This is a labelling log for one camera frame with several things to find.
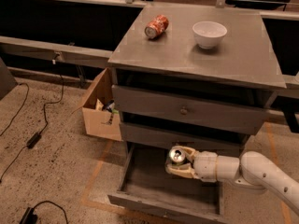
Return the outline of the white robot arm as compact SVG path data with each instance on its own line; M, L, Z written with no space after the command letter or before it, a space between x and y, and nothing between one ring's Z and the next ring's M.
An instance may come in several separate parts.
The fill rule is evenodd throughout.
M299 183L259 152L247 151L240 158L173 146L165 162L172 175L203 182L228 182L240 189L271 191L299 214Z

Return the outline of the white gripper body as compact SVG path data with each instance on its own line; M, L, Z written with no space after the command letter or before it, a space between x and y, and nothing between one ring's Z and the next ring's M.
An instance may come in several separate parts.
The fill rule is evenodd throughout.
M218 155L214 152L195 152L193 168L200 180L203 182L217 181L217 158Z

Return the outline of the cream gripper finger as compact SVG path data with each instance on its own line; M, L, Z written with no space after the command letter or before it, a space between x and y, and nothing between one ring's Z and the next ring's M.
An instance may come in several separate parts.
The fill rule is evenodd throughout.
M182 165L167 164L165 166L165 170L172 175L178 175L184 178L198 179L198 174L192 168L192 165L190 163Z
M197 150L191 147L183 147L177 146L178 148L182 148L186 154L186 161L193 162L195 159L195 155L198 153Z

